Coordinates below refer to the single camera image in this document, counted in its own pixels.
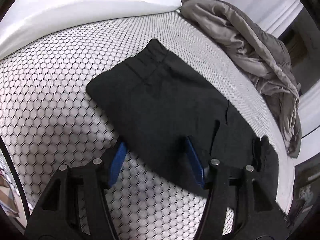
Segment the black pants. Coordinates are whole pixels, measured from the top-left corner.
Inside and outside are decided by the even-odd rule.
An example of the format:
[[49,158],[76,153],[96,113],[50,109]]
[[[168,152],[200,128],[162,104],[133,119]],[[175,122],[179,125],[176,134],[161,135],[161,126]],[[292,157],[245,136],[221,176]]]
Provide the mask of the black pants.
[[278,156],[235,107],[202,75],[158,40],[101,73],[86,87],[129,150],[155,173],[198,196],[186,139],[204,161],[216,158],[237,177],[252,165],[273,197]]

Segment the white patterned mattress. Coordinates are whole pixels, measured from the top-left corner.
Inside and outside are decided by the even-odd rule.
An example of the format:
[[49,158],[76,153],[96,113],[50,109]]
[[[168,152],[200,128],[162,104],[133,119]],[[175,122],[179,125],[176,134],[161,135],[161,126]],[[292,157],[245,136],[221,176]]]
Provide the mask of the white patterned mattress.
[[[294,164],[265,101],[225,52],[178,12],[66,29],[1,61],[1,137],[29,205],[61,164],[85,165],[115,143],[117,133],[86,85],[153,38],[217,88],[257,136],[268,136],[279,156],[277,202],[289,212]],[[205,205],[131,153],[106,199],[120,239],[192,239]]]

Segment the grey crumpled blanket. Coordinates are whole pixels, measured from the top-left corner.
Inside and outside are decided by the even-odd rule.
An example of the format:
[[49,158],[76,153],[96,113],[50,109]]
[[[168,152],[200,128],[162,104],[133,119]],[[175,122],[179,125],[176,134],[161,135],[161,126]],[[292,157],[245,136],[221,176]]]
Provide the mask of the grey crumpled blanket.
[[299,88],[284,43],[236,6],[221,0],[181,0],[183,17],[197,25],[242,70],[261,94],[283,137],[287,154],[300,153]]

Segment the dark wooden doorway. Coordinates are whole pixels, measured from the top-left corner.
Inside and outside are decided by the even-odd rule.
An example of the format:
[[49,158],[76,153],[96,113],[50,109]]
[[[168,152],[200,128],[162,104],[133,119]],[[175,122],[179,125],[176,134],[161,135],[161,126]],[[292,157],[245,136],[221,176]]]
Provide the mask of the dark wooden doorway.
[[306,9],[302,9],[279,37],[284,42],[292,72],[303,95],[319,80],[319,29]]

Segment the white curtain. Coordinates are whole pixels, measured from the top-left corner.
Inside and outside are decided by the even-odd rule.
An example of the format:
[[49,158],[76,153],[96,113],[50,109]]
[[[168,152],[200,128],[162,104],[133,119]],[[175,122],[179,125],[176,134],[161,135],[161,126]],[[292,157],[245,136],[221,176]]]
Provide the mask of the white curtain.
[[319,30],[300,0],[222,0],[238,7],[265,32],[280,37],[289,28],[300,35],[306,56],[293,65],[301,85],[302,135],[319,129]]

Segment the white pillow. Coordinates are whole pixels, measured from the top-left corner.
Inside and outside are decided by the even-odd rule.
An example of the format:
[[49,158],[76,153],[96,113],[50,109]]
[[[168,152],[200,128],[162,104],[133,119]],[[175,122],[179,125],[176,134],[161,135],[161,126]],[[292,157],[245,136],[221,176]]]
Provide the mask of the white pillow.
[[181,5],[181,0],[16,0],[1,20],[1,58],[63,29],[170,12]]

